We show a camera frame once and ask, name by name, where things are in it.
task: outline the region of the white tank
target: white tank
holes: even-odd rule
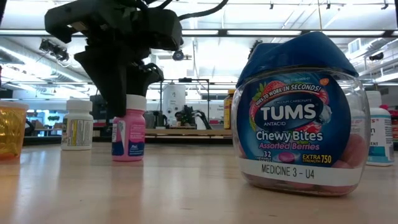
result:
[[[185,105],[185,85],[171,83],[163,90],[162,112],[170,125],[175,124],[175,113],[183,110]]]

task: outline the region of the tums chewy bites container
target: tums chewy bites container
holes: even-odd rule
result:
[[[236,85],[232,132],[252,185],[345,195],[359,184],[370,118],[364,87],[321,32],[256,47]]]

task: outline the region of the white label sticker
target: white label sticker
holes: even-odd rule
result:
[[[386,115],[371,116],[371,141],[368,162],[394,162],[391,119]]]
[[[89,146],[93,141],[93,121],[68,120],[67,139],[68,146]]]
[[[362,167],[340,169],[255,161],[243,158],[238,158],[238,163],[241,171],[245,174],[276,180],[334,187],[355,185],[359,182],[362,173]]]
[[[118,129],[119,129],[120,136],[122,138],[122,145],[123,145],[123,150],[124,150],[124,148],[126,146],[126,122],[119,121]]]
[[[118,124],[112,125],[112,142],[116,142],[116,136],[118,133]]]

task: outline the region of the pink medicine bottle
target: pink medicine bottle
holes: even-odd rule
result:
[[[112,160],[140,161],[144,157],[147,100],[139,95],[126,95],[126,115],[113,120]]]

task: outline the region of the fluorescent light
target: fluorescent light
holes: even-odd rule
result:
[[[5,29],[0,30],[0,35],[48,35],[45,30],[15,30]]]
[[[379,83],[379,86],[398,86],[398,83]]]
[[[87,85],[87,82],[55,82],[56,85]]]
[[[33,87],[29,86],[29,85],[24,85],[24,84],[14,85],[14,84],[10,84],[10,83],[6,83],[6,84],[11,86],[11,87],[20,88],[20,89],[23,89],[23,90],[36,91],[35,88],[33,88]]]
[[[37,35],[37,36],[48,36],[51,35],[45,30],[35,29],[0,29],[0,35]],[[81,32],[77,32],[72,35],[82,35]]]
[[[218,30],[183,30],[182,35],[217,35]]]
[[[229,35],[300,35],[300,30],[229,30]]]
[[[12,82],[12,84],[40,85],[40,84],[48,84],[48,82]]]
[[[323,33],[327,36],[351,36],[351,35],[383,35],[385,31],[383,30],[339,30],[339,31],[327,31],[324,30]]]
[[[398,78],[398,73],[393,73],[393,74],[389,74],[389,75],[383,75],[380,78],[375,79],[376,83],[380,83],[380,82],[385,82],[388,80],[393,80],[395,78]]]

